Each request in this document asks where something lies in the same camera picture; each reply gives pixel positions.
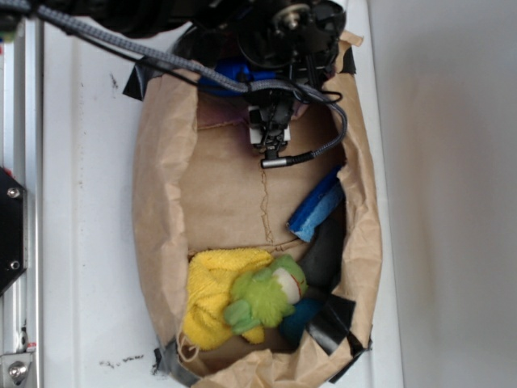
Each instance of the black cable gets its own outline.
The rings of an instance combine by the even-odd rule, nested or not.
[[[136,63],[137,65],[141,65],[141,66],[150,68],[152,70],[160,71],[160,72],[162,72],[164,74],[169,74],[172,77],[175,77],[177,79],[180,79],[181,81],[184,81],[184,82],[188,83],[189,85],[197,87],[201,91],[205,91],[205,90],[224,90],[224,88],[219,87],[219,86],[200,85],[198,82],[192,81],[191,79],[189,79],[188,77],[185,77],[184,75],[181,75],[180,73],[176,73],[175,71],[167,69],[166,67],[160,66],[160,65],[158,65],[156,63],[149,62],[149,61],[146,61],[146,60],[142,61],[142,60],[140,60],[138,58],[135,58],[135,57],[132,57],[132,56],[130,56],[128,54],[122,53],[119,50],[111,48],[111,47],[109,47],[109,46],[107,46],[105,44],[99,43],[95,39],[91,39],[89,36],[84,36],[84,35],[79,34],[79,33],[74,34],[74,36],[76,36],[80,40],[84,40],[85,42],[94,45],[95,47],[97,47],[99,49],[107,51],[108,53],[116,55],[117,57],[123,58],[126,61],[130,61],[130,62]]]
[[[331,105],[333,103],[338,103],[339,101],[341,101],[343,99],[343,94],[339,93],[338,91],[322,91],[322,94],[324,94],[324,95],[337,95],[338,98],[337,99],[329,99],[327,101],[321,101],[321,100],[315,99],[314,97],[309,95],[298,83],[296,83],[296,81],[293,81],[289,77],[285,77],[285,76],[283,76],[281,74],[277,74],[276,78],[280,79],[282,81],[285,81],[285,82],[289,83],[291,86],[295,87],[296,90],[297,90],[297,93],[300,93],[301,96],[303,97],[303,99],[301,99],[300,96],[296,95],[297,93],[295,93],[295,98],[298,101],[300,101],[301,103],[305,103],[305,104],[308,104],[308,103],[319,103],[319,104],[322,104],[322,105]]]

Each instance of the paper bag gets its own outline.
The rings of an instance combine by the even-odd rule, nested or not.
[[[260,156],[253,154],[246,138],[242,99],[207,95],[166,75],[149,82],[134,159],[138,269],[154,329],[173,359],[170,370],[186,384],[319,386],[368,348],[380,279],[380,223],[354,75],[341,73],[351,44],[359,43],[356,36],[343,34],[337,74],[325,85],[343,94],[339,104],[348,115],[343,147],[293,167],[260,167]],[[289,154],[314,150],[339,128],[338,118],[322,105],[298,116],[291,124]],[[285,223],[337,164],[344,165],[338,178],[346,195],[341,214],[346,236],[341,282],[333,292],[330,313],[308,327],[297,349],[270,331],[262,345],[234,337],[215,351],[188,356],[182,323],[189,259],[198,251],[235,247],[261,247],[273,255],[288,252],[299,259],[308,245]],[[332,311],[342,312],[350,303],[355,304],[351,324],[333,321]]]

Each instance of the green plush toy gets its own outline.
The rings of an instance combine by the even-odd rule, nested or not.
[[[225,321],[240,335],[254,327],[277,327],[295,312],[307,291],[305,274],[290,255],[283,255],[257,272],[245,272],[233,283],[232,303],[225,309]]]

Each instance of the yellow towel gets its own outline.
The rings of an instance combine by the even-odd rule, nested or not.
[[[271,264],[273,256],[256,248],[214,250],[198,253],[188,269],[188,304],[183,332],[201,350],[213,350],[232,335],[223,318],[230,303],[229,291],[244,272]],[[264,330],[256,327],[242,335],[252,344],[264,341]]]

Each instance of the black bracket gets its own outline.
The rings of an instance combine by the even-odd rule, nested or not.
[[[0,296],[25,271],[25,189],[0,168]]]

